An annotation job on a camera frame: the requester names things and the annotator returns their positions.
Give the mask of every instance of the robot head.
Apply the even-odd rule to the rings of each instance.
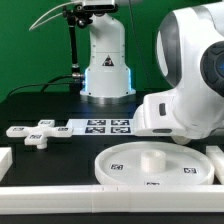
[[[189,75],[184,74],[182,65],[189,62],[185,53],[187,48],[191,48],[190,57],[195,60],[201,57],[198,70],[205,83],[224,97],[224,26],[221,22],[224,19],[223,9],[223,2],[186,8],[169,13],[162,21],[157,36],[157,60],[164,78],[172,87],[179,84],[183,75]],[[197,42],[201,27],[206,26],[203,21],[206,20],[213,26],[212,34],[210,31],[206,36],[201,34],[201,41]],[[189,32],[189,26],[195,28]]]

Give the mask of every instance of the green background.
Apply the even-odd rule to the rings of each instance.
[[[66,21],[56,20],[29,32],[29,27],[49,9],[65,3],[63,0],[1,0],[0,14],[0,101],[21,85],[46,83],[50,79],[70,74],[71,56]],[[207,4],[212,0],[144,0],[133,6],[137,39],[145,61],[147,82],[133,38],[128,7],[121,7],[112,16],[126,29],[126,64],[132,70],[132,83],[137,91],[154,92],[170,88],[158,69],[154,45],[157,29],[174,9]],[[88,66],[90,43],[88,29],[77,29],[79,64]],[[39,91],[40,87],[23,89]],[[67,91],[66,86],[50,87],[48,91]]]

